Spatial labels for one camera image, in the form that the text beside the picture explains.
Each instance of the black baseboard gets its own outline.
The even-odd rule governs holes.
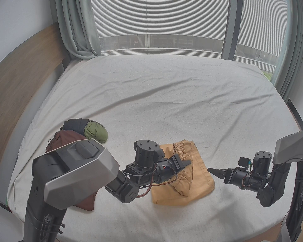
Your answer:
[[[292,104],[290,99],[288,99],[287,105],[288,105],[289,109],[292,111],[294,117],[296,118],[300,128],[303,130],[303,120],[300,117],[300,114],[298,113],[298,111],[296,110],[295,106]]]
[[[0,207],[4,208],[5,210],[11,212],[11,210],[9,209],[9,207],[7,207],[6,205],[0,203]]]

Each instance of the robotic arm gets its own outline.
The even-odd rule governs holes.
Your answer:
[[[240,157],[239,167],[235,169],[207,170],[225,184],[233,184],[242,190],[251,190],[257,193],[257,199],[263,207],[269,207],[284,194],[285,182],[290,170],[291,162],[297,162],[297,175],[291,207],[286,219],[286,226],[290,241],[294,242],[301,232],[303,221],[303,131],[288,135],[277,140],[272,163],[272,172],[268,172],[272,154],[259,151],[253,161]]]
[[[106,190],[122,203],[129,203],[139,189],[162,183],[191,161],[178,154],[165,159],[159,145],[149,140],[135,142],[135,161],[124,171],[94,139],[76,141],[33,160],[32,187],[27,201],[23,242],[54,242],[68,207],[98,189]]]

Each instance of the bed frame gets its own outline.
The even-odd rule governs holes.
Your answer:
[[[27,105],[62,62],[67,66],[69,57],[58,22],[33,35],[0,62],[0,167],[4,162],[14,162],[14,167],[15,160],[3,160],[12,133]],[[281,223],[247,242],[274,241],[280,226]]]

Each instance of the mattress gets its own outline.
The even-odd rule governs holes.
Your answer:
[[[89,118],[108,131],[104,144],[120,164],[133,162],[139,139],[159,144],[193,140],[207,167],[234,168],[240,156],[275,150],[299,131],[290,111],[254,65],[177,55],[101,56],[75,61],[44,101],[20,147],[8,205],[22,221],[33,158],[65,120]],[[58,235],[80,241],[243,241],[279,223],[288,211],[296,165],[284,196],[269,208],[256,193],[223,184],[187,206],[152,203],[151,194],[122,204],[104,188],[95,210],[67,209]]]

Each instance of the curtain fold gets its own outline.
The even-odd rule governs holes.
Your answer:
[[[287,31],[281,54],[271,82],[286,102],[300,70],[303,58],[303,4],[301,0],[288,1]]]
[[[101,46],[91,1],[56,0],[63,43],[69,53],[83,60],[101,56]]]

